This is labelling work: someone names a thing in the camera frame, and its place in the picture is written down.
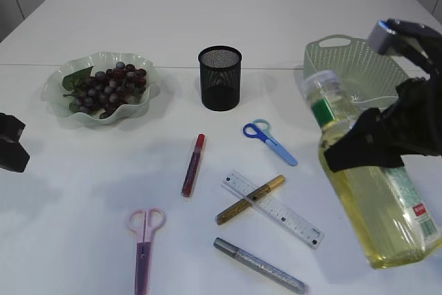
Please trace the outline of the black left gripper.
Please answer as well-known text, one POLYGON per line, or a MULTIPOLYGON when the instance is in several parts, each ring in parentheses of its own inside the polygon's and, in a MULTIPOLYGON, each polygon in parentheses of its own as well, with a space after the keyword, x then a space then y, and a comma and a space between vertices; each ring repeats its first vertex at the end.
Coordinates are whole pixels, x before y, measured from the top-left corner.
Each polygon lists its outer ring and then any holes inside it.
POLYGON ((1 113, 1 168, 23 173, 30 156, 20 143, 26 125, 13 115, 1 113))

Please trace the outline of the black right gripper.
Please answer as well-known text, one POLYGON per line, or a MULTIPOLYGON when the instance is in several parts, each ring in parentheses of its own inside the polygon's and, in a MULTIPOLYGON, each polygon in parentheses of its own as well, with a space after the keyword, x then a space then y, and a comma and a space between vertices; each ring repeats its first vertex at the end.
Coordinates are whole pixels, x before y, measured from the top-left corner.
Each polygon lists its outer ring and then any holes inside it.
POLYGON ((341 139, 324 152, 333 172, 362 166, 398 168, 401 154, 441 154, 441 33, 411 21, 379 22, 386 37, 379 53, 410 60, 430 78, 407 79, 398 100, 381 113, 364 111, 341 139))

